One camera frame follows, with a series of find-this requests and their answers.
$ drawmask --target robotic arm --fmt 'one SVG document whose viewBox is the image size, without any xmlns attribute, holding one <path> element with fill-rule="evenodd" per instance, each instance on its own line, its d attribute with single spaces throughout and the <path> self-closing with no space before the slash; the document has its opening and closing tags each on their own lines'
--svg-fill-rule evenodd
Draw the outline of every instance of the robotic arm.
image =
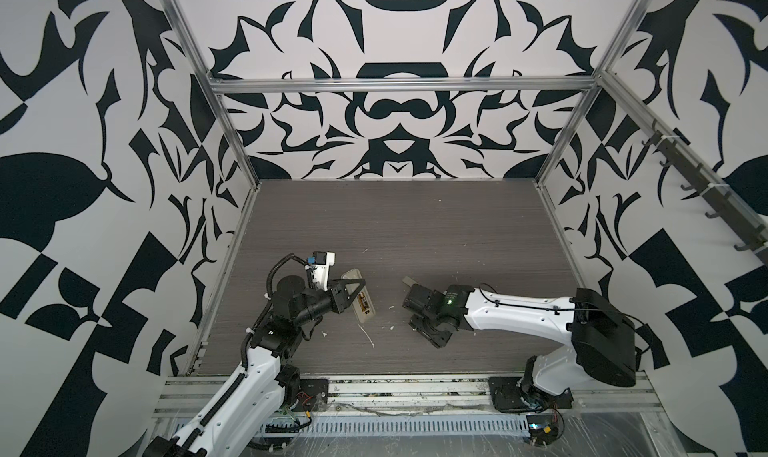
<svg viewBox="0 0 768 457">
<path fill-rule="evenodd" d="M 272 279 L 283 264 L 295 260 L 306 270 L 304 279 L 283 277 L 273 290 Z M 309 340 L 315 326 L 328 312 L 346 310 L 366 285 L 364 279 L 330 280 L 335 255 L 314 252 L 303 260 L 293 253 L 283 257 L 266 278 L 269 302 L 255 324 L 246 329 L 240 347 L 240 365 L 214 397 L 171 440 L 155 437 L 144 457 L 236 457 L 247 446 L 268 449 L 251 439 L 272 413 L 294 404 L 299 393 L 299 369 L 287 362 L 302 340 Z M 348 292 L 348 286 L 357 288 Z M 311 424 L 297 425 L 298 430 Z"/>
<path fill-rule="evenodd" d="M 532 356 L 519 380 L 490 379 L 492 401 L 500 412 L 570 408 L 569 388 L 589 379 L 635 385 L 634 324 L 594 290 L 535 299 L 463 285 L 440 293 L 412 283 L 402 306 L 414 314 L 411 327 L 438 348 L 460 329 L 511 330 L 563 344 L 547 356 Z"/>
</svg>

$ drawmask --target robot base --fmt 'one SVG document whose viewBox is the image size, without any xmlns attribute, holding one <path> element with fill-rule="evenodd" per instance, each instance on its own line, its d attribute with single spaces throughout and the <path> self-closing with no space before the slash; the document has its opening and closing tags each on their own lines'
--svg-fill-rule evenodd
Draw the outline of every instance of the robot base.
<svg viewBox="0 0 768 457">
<path fill-rule="evenodd" d="M 491 377 L 488 388 L 491 391 L 493 407 L 501 413 L 526 413 L 539 410 L 541 407 L 557 405 L 558 409 L 573 408 L 573 395 L 570 389 L 565 389 L 560 395 L 549 395 L 537 389 L 525 393 L 518 385 L 519 377 Z"/>
</svg>

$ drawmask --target black and white patterned wall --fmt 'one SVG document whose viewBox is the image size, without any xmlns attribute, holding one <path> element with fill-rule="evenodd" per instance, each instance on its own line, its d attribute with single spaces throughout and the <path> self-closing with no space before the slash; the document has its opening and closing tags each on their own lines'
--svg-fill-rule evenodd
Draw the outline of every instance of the black and white patterned wall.
<svg viewBox="0 0 768 457">
<path fill-rule="evenodd" d="M 534 177 L 578 90 L 230 94 L 260 178 Z"/>
<path fill-rule="evenodd" d="M 158 0 L 0 8 L 2 453 L 122 455 L 249 184 Z"/>
<path fill-rule="evenodd" d="M 766 214 L 768 0 L 654 0 L 617 66 Z M 694 447 L 768 452 L 768 269 L 605 92 L 546 182 L 590 288 L 643 319 L 641 368 Z"/>
<path fill-rule="evenodd" d="M 365 78 L 590 73 L 631 0 L 180 2 L 215 78 Z"/>
</svg>

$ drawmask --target debris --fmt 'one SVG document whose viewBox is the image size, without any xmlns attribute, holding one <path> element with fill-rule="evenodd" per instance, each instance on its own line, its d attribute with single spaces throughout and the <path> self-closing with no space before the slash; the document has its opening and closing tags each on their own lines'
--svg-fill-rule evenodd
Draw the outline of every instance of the debris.
<svg viewBox="0 0 768 457">
<path fill-rule="evenodd" d="M 371 343 L 371 347 L 373 347 L 375 349 L 376 346 L 373 345 L 373 341 L 371 340 L 370 335 L 368 335 L 368 332 L 366 332 L 366 330 L 360 324 L 357 324 L 357 326 L 360 328 L 360 330 L 362 330 L 362 333 L 366 334 L 366 337 L 368 337 L 368 342 L 370 342 Z"/>
</svg>

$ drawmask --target brown wood grain surface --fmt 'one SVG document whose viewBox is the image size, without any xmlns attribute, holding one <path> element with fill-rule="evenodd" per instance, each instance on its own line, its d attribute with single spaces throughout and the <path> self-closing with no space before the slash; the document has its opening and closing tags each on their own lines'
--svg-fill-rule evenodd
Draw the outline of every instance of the brown wood grain surface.
<svg viewBox="0 0 768 457">
<path fill-rule="evenodd" d="M 289 252 L 336 252 L 331 277 L 357 267 L 376 316 L 327 314 L 293 356 L 302 373 L 465 373 L 522 370 L 558 344 L 498 330 L 460 331 L 436 349 L 401 307 L 410 276 L 444 291 L 486 282 L 500 293 L 573 295 L 576 282 L 544 206 L 527 180 L 381 182 L 268 180 L 256 197 L 224 292 L 201 375 L 229 374 L 244 330 L 263 308 L 266 274 Z M 289 273 L 287 263 L 274 284 Z"/>
</svg>

